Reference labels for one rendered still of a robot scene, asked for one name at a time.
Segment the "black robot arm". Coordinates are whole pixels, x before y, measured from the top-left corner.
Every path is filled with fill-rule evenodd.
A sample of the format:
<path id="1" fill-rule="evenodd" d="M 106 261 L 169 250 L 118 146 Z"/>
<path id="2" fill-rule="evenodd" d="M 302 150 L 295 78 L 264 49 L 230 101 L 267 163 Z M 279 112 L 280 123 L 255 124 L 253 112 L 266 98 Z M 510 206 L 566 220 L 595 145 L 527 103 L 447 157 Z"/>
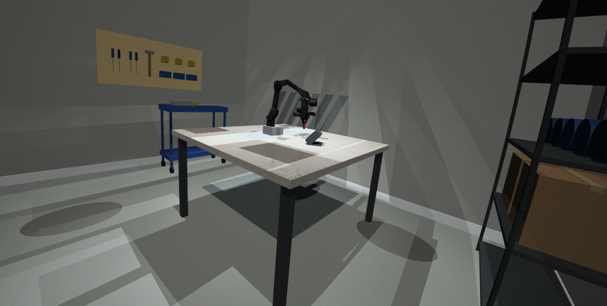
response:
<path id="1" fill-rule="evenodd" d="M 270 127 L 275 126 L 275 118 L 279 114 L 279 110 L 277 110 L 279 94 L 282 89 L 282 86 L 285 86 L 285 85 L 289 85 L 291 88 L 295 89 L 302 96 L 302 98 L 306 98 L 306 99 L 302 99 L 302 98 L 299 99 L 300 101 L 302 101 L 301 106 L 308 106 L 308 104 L 310 106 L 317 106 L 317 98 L 310 98 L 308 91 L 303 90 L 300 87 L 297 87 L 297 85 L 292 83 L 290 80 L 287 79 L 287 80 L 282 80 L 282 81 L 275 81 L 275 83 L 274 83 L 275 94 L 273 97 L 272 108 L 270 109 L 270 112 L 266 117 L 267 126 L 270 126 Z"/>

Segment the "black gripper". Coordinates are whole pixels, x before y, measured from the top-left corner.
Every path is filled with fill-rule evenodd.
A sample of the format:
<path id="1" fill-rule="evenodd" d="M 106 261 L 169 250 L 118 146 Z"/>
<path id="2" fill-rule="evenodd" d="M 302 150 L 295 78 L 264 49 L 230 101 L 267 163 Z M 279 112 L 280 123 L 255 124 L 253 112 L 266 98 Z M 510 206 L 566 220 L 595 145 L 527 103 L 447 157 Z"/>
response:
<path id="1" fill-rule="evenodd" d="M 302 124 L 304 124 L 304 123 L 306 124 L 307 120 L 310 117 L 309 115 L 316 116 L 316 113 L 313 113 L 313 112 L 308 113 L 308 109 L 309 109 L 308 106 L 301 106 L 301 113 L 294 113 L 293 116 L 301 117 Z"/>

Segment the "blue-grey sloped panel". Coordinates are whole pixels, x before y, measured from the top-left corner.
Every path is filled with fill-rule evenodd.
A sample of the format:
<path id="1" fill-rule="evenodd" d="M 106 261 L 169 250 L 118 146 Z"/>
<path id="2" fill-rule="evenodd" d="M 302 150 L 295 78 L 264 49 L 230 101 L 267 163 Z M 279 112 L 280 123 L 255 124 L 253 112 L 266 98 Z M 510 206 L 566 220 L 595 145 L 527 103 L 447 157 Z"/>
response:
<path id="1" fill-rule="evenodd" d="M 317 128 L 305 141 L 308 142 L 309 145 L 321 147 L 323 142 L 316 142 L 317 138 L 321 137 L 321 135 L 321 131 Z"/>

